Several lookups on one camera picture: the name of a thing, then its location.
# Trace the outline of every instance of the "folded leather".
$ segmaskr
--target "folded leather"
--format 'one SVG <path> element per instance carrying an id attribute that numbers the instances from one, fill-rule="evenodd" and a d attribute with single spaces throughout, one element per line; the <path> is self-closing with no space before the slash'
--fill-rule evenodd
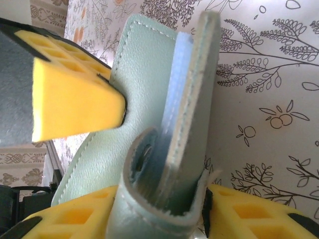
<path id="1" fill-rule="evenodd" d="M 109 216 L 106 239 L 188 239 L 196 228 L 206 190 L 207 170 L 198 181 L 189 212 L 183 216 L 172 216 L 156 209 L 133 187 L 138 178 L 135 173 L 138 160 L 143 157 L 145 147 L 154 146 L 156 138 L 157 131 L 149 128 L 134 141 L 128 152 Z"/>
<path id="2" fill-rule="evenodd" d="M 107 239 L 187 239 L 196 228 L 208 179 L 203 161 L 218 60 L 219 16 L 203 12 L 196 32 L 164 168 L 156 170 L 155 165 L 161 165 L 158 160 L 162 158 L 154 157 L 158 155 L 163 128 L 159 130 L 159 140 L 158 132 L 149 128 L 128 152 L 108 220 Z M 162 144 L 160 148 L 167 151 Z M 160 179 L 161 187 L 154 188 L 152 177 Z"/>
<path id="3" fill-rule="evenodd" d="M 139 14 L 128 19 L 110 78 L 127 99 L 125 122 L 120 128 L 88 135 L 55 193 L 53 206 L 118 185 L 134 139 L 150 126 L 160 127 L 176 34 Z"/>

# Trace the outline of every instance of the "stitching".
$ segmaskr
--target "stitching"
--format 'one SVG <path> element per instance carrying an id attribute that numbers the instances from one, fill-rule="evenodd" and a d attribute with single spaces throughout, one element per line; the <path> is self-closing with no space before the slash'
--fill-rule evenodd
<path id="1" fill-rule="evenodd" d="M 154 27 L 151 27 L 151 26 L 146 25 L 146 24 L 144 24 L 144 23 L 141 23 L 141 22 L 139 22 L 139 21 L 133 21 L 133 22 L 131 23 L 131 25 L 129 26 L 130 30 L 128 31 L 128 33 L 127 33 L 126 36 L 125 36 L 125 42 L 124 42 L 124 44 L 123 44 L 123 49 L 122 49 L 122 51 L 121 51 L 121 53 L 120 53 L 120 57 L 119 57 L 118 61 L 116 62 L 117 66 L 116 66 L 116 68 L 115 68 L 114 76 L 116 76 L 116 74 L 117 74 L 118 65 L 119 65 L 120 60 L 121 60 L 121 58 L 122 58 L 122 54 L 123 54 L 123 52 L 124 52 L 124 50 L 125 50 L 126 43 L 127 43 L 128 38 L 129 38 L 129 33 L 132 31 L 132 26 L 133 26 L 133 24 L 138 24 L 138 25 L 144 26 L 144 27 L 146 27 L 146 28 L 148 28 L 148 29 L 151 29 L 151 30 L 153 30 L 153 31 L 155 31 L 155 32 L 158 32 L 158 33 L 161 34 L 161 35 L 164 35 L 164 36 L 168 37 L 169 39 L 175 40 L 174 37 L 171 37 L 171 36 L 169 36 L 169 35 L 163 33 L 162 31 L 157 30 L 157 29 L 154 28 Z M 89 144 L 92 142 L 92 140 L 93 140 L 93 138 L 95 137 L 95 135 L 96 135 L 96 133 L 92 136 L 91 140 L 87 143 L 87 145 L 84 147 L 83 151 L 81 152 L 81 155 L 80 155 L 80 157 L 78 158 L 78 161 L 76 162 L 76 164 L 74 165 L 74 167 L 73 167 L 73 169 L 72 169 L 72 172 L 71 172 L 71 174 L 70 174 L 70 176 L 69 176 L 69 178 L 68 178 L 68 181 L 66 182 L 66 184 L 65 184 L 65 186 L 64 186 L 64 189 L 63 189 L 62 194 L 61 194 L 61 196 L 60 196 L 60 198 L 59 198 L 59 200 L 58 200 L 58 203 L 60 203 L 60 201 L 61 201 L 61 199 L 62 199 L 62 197 L 63 197 L 63 195 L 64 195 L 64 193 L 65 193 L 66 187 L 68 186 L 68 184 L 69 184 L 69 182 L 70 182 L 70 180 L 71 180 L 71 178 L 72 178 L 72 176 L 73 176 L 73 173 L 74 173 L 75 168 L 77 167 L 78 163 L 80 162 L 80 159 L 81 159 L 81 157 L 82 157 L 82 154 L 83 154 L 84 151 L 87 149 L 87 147 L 89 146 Z"/>
<path id="2" fill-rule="evenodd" d="M 167 129 L 165 130 L 165 134 L 167 134 L 167 132 L 168 132 L 168 127 L 170 126 L 170 123 L 171 123 L 171 120 L 172 120 L 172 115 L 174 114 L 174 112 L 175 112 L 175 106 L 176 106 L 176 103 L 177 103 L 177 98 L 178 97 L 180 97 L 180 95 L 182 95 L 183 94 L 183 91 L 180 91 L 180 88 L 182 87 L 182 85 L 181 85 L 181 80 L 179 81 L 179 83 L 178 83 L 178 86 L 177 86 L 177 92 L 178 92 L 178 96 L 175 96 L 175 101 L 174 101 L 174 103 L 173 103 L 173 109 L 172 109 L 172 112 L 171 112 L 171 115 L 170 115 L 170 118 L 169 118 L 169 122 L 168 122 L 168 124 L 167 124 Z M 159 198 L 161 198 L 162 197 L 162 195 L 163 195 L 163 191 L 161 191 L 160 192 L 160 194 L 159 194 Z M 168 199 L 167 199 L 167 202 L 166 202 L 166 206 L 169 204 L 169 202 L 170 202 L 170 198 L 171 197 L 168 197 Z"/>
<path id="3" fill-rule="evenodd" d="M 161 34 L 161 35 L 164 35 L 164 36 L 168 37 L 168 38 L 171 39 L 171 40 L 174 40 L 174 41 L 176 40 L 174 37 L 171 37 L 171 36 L 165 34 L 164 32 L 162 32 L 162 31 L 160 31 L 160 30 L 157 30 L 157 29 L 154 28 L 154 27 L 151 27 L 151 26 L 146 25 L 146 24 L 144 24 L 144 23 L 141 23 L 141 22 L 139 22 L 139 21 L 133 21 L 133 22 L 130 24 L 130 26 L 129 26 L 130 30 L 128 31 L 128 33 L 127 33 L 126 36 L 125 36 L 125 41 L 124 41 L 124 44 L 123 44 L 123 49 L 122 49 L 122 51 L 121 51 L 121 53 L 120 53 L 119 59 L 118 59 L 117 62 L 116 62 L 116 68 L 115 68 L 115 72 L 114 72 L 114 77 L 113 77 L 113 80 L 110 81 L 110 83 L 114 83 L 114 82 L 115 82 L 115 78 L 116 78 L 115 76 L 117 75 L 117 72 L 118 72 L 118 67 L 119 67 L 119 64 L 120 64 L 120 60 L 121 60 L 121 58 L 122 58 L 122 54 L 123 54 L 124 49 L 125 49 L 125 47 L 126 47 L 126 43 L 127 43 L 128 38 L 129 38 L 129 34 L 130 34 L 130 32 L 132 31 L 132 26 L 133 26 L 134 24 L 138 24 L 138 25 L 144 26 L 144 27 L 146 27 L 146 28 L 148 28 L 148 29 L 150 29 L 150 30 L 153 30 L 153 31 L 155 31 L 155 32 L 157 32 L 157 33 L 159 33 L 159 34 Z"/>
<path id="4" fill-rule="evenodd" d="M 189 236 L 190 233 L 176 233 L 176 232 L 172 232 L 172 231 L 169 231 L 167 229 L 164 229 L 160 226 L 158 226 L 157 224 L 153 223 L 153 222 L 150 222 L 146 217 L 144 217 L 143 215 L 141 215 L 140 213 L 138 213 L 134 207 L 126 200 L 124 194 L 122 192 L 120 192 L 121 194 L 121 198 L 124 200 L 124 202 L 126 202 L 126 204 L 128 205 L 129 209 L 131 210 L 132 213 L 136 214 L 139 218 L 141 218 L 146 224 L 148 224 L 149 226 L 151 226 L 152 228 L 154 229 L 157 229 L 159 231 L 162 231 L 166 234 L 169 234 L 169 235 L 174 235 L 176 237 L 180 237 L 180 236 Z"/>
<path id="5" fill-rule="evenodd" d="M 61 201 L 61 199 L 62 199 L 62 197 L 63 197 L 63 195 L 64 195 L 64 193 L 65 193 L 66 187 L 68 186 L 68 184 L 69 184 L 69 182 L 70 182 L 70 179 L 71 179 L 72 176 L 73 176 L 73 172 L 74 172 L 76 166 L 78 165 L 78 163 L 80 162 L 84 151 L 85 151 L 86 148 L 89 146 L 89 144 L 92 142 L 92 139 L 93 139 L 95 136 L 96 136 L 96 133 L 94 133 L 94 135 L 91 137 L 91 139 L 88 141 L 88 143 L 86 144 L 86 146 L 85 146 L 84 149 L 82 150 L 82 152 L 81 152 L 81 154 L 80 154 L 80 157 L 78 158 L 78 161 L 77 161 L 76 164 L 74 165 L 74 167 L 73 167 L 73 169 L 72 169 L 72 172 L 71 172 L 71 174 L 70 174 L 70 176 L 69 176 L 69 178 L 68 178 L 68 181 L 66 182 L 66 184 L 65 184 L 65 186 L 64 186 L 64 189 L 63 189 L 63 191 L 62 191 L 62 193 L 61 193 L 61 196 L 60 196 L 60 198 L 59 198 L 59 200 L 58 200 L 58 204 L 60 204 L 60 201 Z"/>

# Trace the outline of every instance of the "leather strap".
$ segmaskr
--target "leather strap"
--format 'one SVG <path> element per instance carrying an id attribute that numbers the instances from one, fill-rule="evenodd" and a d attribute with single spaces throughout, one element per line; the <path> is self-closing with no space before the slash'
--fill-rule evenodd
<path id="1" fill-rule="evenodd" d="M 110 83 L 127 99 L 124 124 L 89 134 L 69 165 L 52 201 L 57 205 L 118 185 L 134 139 L 160 127 L 176 32 L 142 15 L 132 15 L 123 30 Z"/>
<path id="2" fill-rule="evenodd" d="M 186 239 L 194 231 L 208 179 L 204 154 L 219 38 L 219 16 L 203 12 L 164 169 L 152 167 L 157 164 L 152 148 L 156 148 L 158 133 L 149 128 L 128 152 L 108 220 L 107 239 Z M 153 188 L 153 197 L 145 197 L 143 188 L 157 174 L 161 175 L 161 187 Z M 158 197 L 161 203 L 153 200 Z"/>

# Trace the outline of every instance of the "patterned wallpaper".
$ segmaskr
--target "patterned wallpaper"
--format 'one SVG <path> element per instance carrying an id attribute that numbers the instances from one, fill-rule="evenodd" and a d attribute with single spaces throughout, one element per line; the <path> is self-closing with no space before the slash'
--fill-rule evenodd
<path id="1" fill-rule="evenodd" d="M 0 184 L 10 187 L 40 186 L 45 154 L 43 142 L 0 148 Z"/>
<path id="2" fill-rule="evenodd" d="M 69 0 L 30 0 L 32 25 L 64 35 Z"/>

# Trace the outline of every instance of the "leaf pattern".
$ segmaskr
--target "leaf pattern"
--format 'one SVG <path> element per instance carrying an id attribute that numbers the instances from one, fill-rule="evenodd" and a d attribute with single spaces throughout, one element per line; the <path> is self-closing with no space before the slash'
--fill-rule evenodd
<path id="1" fill-rule="evenodd" d="M 291 37 L 298 37 L 307 29 L 307 27 L 304 26 L 302 23 L 291 19 L 274 19 L 273 25 L 281 28 L 287 36 Z"/>
<path id="2" fill-rule="evenodd" d="M 302 86 L 307 91 L 319 91 L 319 85 L 312 82 L 303 82 Z"/>
<path id="3" fill-rule="evenodd" d="M 297 188 L 308 186 L 311 179 L 319 181 L 319 170 L 318 176 L 316 176 L 305 168 L 310 165 L 311 159 L 305 159 L 301 162 L 292 156 L 289 156 L 289 159 L 296 162 L 296 168 L 287 167 L 287 170 L 299 177 Z M 267 166 L 265 163 L 261 163 L 261 167 L 246 163 L 246 166 L 243 167 L 245 172 L 244 177 L 239 170 L 235 170 L 236 174 L 231 173 L 232 186 L 236 190 L 267 198 L 294 208 L 297 208 L 295 201 L 297 197 L 304 197 L 308 200 L 319 202 L 319 189 L 312 191 L 308 196 L 307 194 L 289 192 L 274 186 L 271 183 L 274 176 L 274 173 L 270 171 L 271 169 L 272 166 Z M 316 219 L 317 216 L 318 210 L 315 211 L 314 218 Z"/>
<path id="4" fill-rule="evenodd" d="M 280 50 L 285 54 L 292 56 L 296 59 L 306 60 L 309 62 L 314 61 L 319 52 L 311 46 L 282 46 Z"/>
<path id="5" fill-rule="evenodd" d="M 266 37 L 270 40 L 275 40 L 286 46 L 290 46 L 295 43 L 296 39 L 288 36 L 285 32 L 281 30 L 270 30 L 270 31 L 262 31 L 260 33 L 261 36 Z"/>
<path id="6" fill-rule="evenodd" d="M 225 22 L 233 25 L 236 30 L 243 36 L 244 41 L 251 46 L 263 44 L 264 40 L 260 39 L 260 37 L 257 36 L 257 33 L 255 33 L 255 31 L 248 26 L 232 19 L 226 19 Z"/>
<path id="7" fill-rule="evenodd" d="M 310 27 L 313 29 L 313 32 L 315 34 L 319 34 L 319 21 L 312 21 L 312 23 L 310 24 Z"/>
<path id="8" fill-rule="evenodd" d="M 144 0 L 140 6 L 141 14 L 156 19 L 159 23 L 176 30 L 179 20 L 181 20 L 183 27 L 189 24 L 197 1 Z"/>
<path id="9" fill-rule="evenodd" d="M 297 118 L 300 118 L 300 119 L 302 119 L 302 120 L 310 121 L 310 119 L 309 119 L 307 116 L 305 116 L 304 114 L 302 114 L 302 113 L 291 112 L 290 114 L 291 114 L 292 116 L 297 117 Z"/>

